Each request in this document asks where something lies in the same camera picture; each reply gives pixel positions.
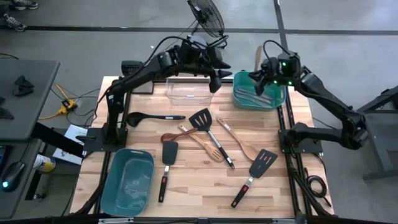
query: black slotted spatula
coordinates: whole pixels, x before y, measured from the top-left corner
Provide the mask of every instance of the black slotted spatula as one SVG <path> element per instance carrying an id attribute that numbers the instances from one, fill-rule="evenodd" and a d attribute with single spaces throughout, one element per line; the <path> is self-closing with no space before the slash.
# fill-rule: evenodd
<path id="1" fill-rule="evenodd" d="M 164 141 L 163 142 L 163 153 L 162 160 L 166 165 L 164 169 L 164 174 L 162 177 L 162 182 L 160 184 L 159 202 L 162 203 L 164 200 L 164 193 L 166 192 L 167 186 L 167 176 L 169 174 L 169 169 L 171 165 L 174 165 L 175 158 L 177 157 L 178 143 L 175 141 Z"/>
<path id="2" fill-rule="evenodd" d="M 210 138 L 213 140 L 213 142 L 216 144 L 218 150 L 220 150 L 220 153 L 223 155 L 225 160 L 228 162 L 228 165 L 232 168 L 235 169 L 235 166 L 232 162 L 232 160 L 229 158 L 223 147 L 219 144 L 217 139 L 214 137 L 213 133 L 210 131 L 210 126 L 212 124 L 211 120 L 211 114 L 210 111 L 205 108 L 201 111 L 196 112 L 194 115 L 192 115 L 189 118 L 189 122 L 194 128 L 197 128 L 198 131 L 206 131 Z"/>
<path id="3" fill-rule="evenodd" d="M 248 181 L 246 181 L 246 183 L 243 185 L 238 195 L 235 197 L 234 201 L 231 204 L 233 208 L 238 205 L 244 194 L 246 194 L 246 192 L 249 190 L 249 187 L 253 183 L 253 179 L 260 178 L 275 162 L 276 158 L 278 158 L 277 154 L 267 151 L 265 149 L 261 149 L 260 153 L 256 157 L 256 160 L 253 162 L 249 169 L 250 177 Z"/>

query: teal baking dish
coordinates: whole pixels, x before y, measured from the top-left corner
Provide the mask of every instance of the teal baking dish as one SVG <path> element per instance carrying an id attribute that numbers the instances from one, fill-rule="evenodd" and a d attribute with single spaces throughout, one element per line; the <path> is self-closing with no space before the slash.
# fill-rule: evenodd
<path id="1" fill-rule="evenodd" d="M 101 197 L 101 208 L 109 215 L 134 217 L 149 200 L 154 158 L 149 152 L 120 149 L 114 159 Z"/>
<path id="2" fill-rule="evenodd" d="M 267 85 L 264 87 L 264 92 L 261 95 L 262 97 L 267 98 L 267 103 L 262 102 L 262 105 L 256 104 L 254 101 L 258 102 L 258 100 L 252 97 L 256 95 L 256 91 L 254 90 L 254 81 L 249 77 L 249 72 L 240 71 L 235 74 L 233 80 L 233 105 L 245 110 L 274 110 L 285 102 L 285 90 L 286 88 L 284 86 L 277 86 L 275 84 Z"/>

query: can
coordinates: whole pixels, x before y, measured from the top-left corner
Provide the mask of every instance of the can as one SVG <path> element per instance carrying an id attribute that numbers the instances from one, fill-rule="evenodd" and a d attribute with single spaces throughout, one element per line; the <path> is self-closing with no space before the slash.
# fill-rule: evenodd
<path id="1" fill-rule="evenodd" d="M 55 160 L 48 158 L 47 156 L 37 155 L 33 169 L 37 169 L 42 172 L 50 172 L 55 168 Z"/>

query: concrete floor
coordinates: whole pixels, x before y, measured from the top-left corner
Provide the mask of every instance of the concrete floor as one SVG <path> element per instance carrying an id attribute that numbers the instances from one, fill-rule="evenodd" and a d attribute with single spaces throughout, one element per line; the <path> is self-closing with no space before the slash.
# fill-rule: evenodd
<path id="1" fill-rule="evenodd" d="M 51 59 L 61 63 L 56 82 L 77 95 L 101 85 L 102 77 L 120 75 L 122 60 L 144 60 L 151 46 L 168 35 L 178 35 L 193 21 L 185 2 L 178 0 L 113 0 L 61 1 L 41 0 L 36 11 L 13 12 L 31 26 L 108 26 L 167 28 L 167 32 L 82 32 L 32 31 L 23 33 L 0 30 L 0 51 L 23 59 Z M 280 41 L 277 14 L 273 0 L 214 0 L 226 28 L 252 29 L 229 34 L 229 45 L 223 51 L 232 71 L 251 70 L 254 52 L 267 39 Z M 283 24 L 289 30 L 304 33 L 335 32 L 334 35 L 286 36 L 290 50 L 299 52 L 307 65 L 338 98 L 354 108 L 371 101 L 386 88 L 398 85 L 398 2 L 394 0 L 279 0 Z M 352 35 L 341 35 L 341 30 Z M 364 30 L 371 35 L 361 35 Z M 279 53 L 270 46 L 270 54 Z M 312 115 L 334 127 L 340 122 L 317 102 L 310 100 Z M 94 98 L 82 100 L 77 113 L 95 106 Z M 42 116 L 54 114 L 59 99 L 50 94 Z M 83 124 L 84 117 L 70 116 Z M 65 117 L 44 124 L 66 128 Z M 364 183 L 362 176 L 376 171 L 369 146 L 358 151 L 343 149 L 330 142 L 322 143 L 328 182 L 337 215 L 346 218 L 396 222 L 398 213 L 397 179 Z M 21 202 L 15 218 L 60 215 L 75 183 L 75 176 L 55 177 L 50 195 L 41 202 Z"/>

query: wooden table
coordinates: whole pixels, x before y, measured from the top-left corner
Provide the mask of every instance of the wooden table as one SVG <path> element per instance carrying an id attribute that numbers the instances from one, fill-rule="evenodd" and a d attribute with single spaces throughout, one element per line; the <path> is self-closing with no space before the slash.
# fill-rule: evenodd
<path id="1" fill-rule="evenodd" d="M 104 77 L 101 96 L 116 77 Z M 300 93 L 290 89 L 290 99 L 296 122 L 313 126 L 308 100 Z M 239 217 L 239 218 L 292 218 L 294 216 L 292 199 L 284 155 L 280 153 L 277 130 L 279 120 L 276 110 L 270 112 L 237 109 L 232 104 L 232 84 L 223 84 L 215 93 L 208 106 L 213 117 L 211 131 L 232 158 L 235 170 L 227 163 L 212 161 L 206 151 L 189 136 L 178 138 L 178 155 L 175 165 L 170 168 L 169 182 L 164 203 L 158 203 L 160 180 L 164 172 L 162 163 L 162 143 L 164 133 L 181 133 L 177 125 L 181 121 L 145 119 L 136 128 L 129 128 L 127 148 L 150 152 L 155 159 L 155 175 L 152 181 L 150 200 L 142 217 Z M 181 114 L 189 118 L 204 106 L 173 106 L 165 95 L 165 84 L 156 83 L 153 95 L 133 95 L 130 112 L 140 111 L 148 114 Z M 102 127 L 106 121 L 107 107 L 103 100 L 98 107 L 98 118 L 94 127 Z M 285 123 L 289 128 L 287 111 L 284 107 Z M 267 149 L 279 155 L 278 159 L 260 179 L 255 179 L 252 187 L 239 205 L 230 205 L 242 185 L 249 177 L 249 161 L 238 143 L 215 120 L 223 118 L 237 132 L 238 136 L 257 150 Z M 191 128 L 188 119 L 184 125 Z M 198 135 L 209 142 L 206 133 Z M 103 152 L 92 153 L 83 161 L 73 198 L 71 212 L 80 209 L 89 199 L 100 180 L 103 165 Z M 320 161 L 313 155 L 303 154 L 303 164 L 310 175 L 318 175 L 326 181 L 325 171 Z M 303 197 L 297 191 L 300 208 L 304 210 Z M 333 213 L 320 199 L 326 210 Z"/>

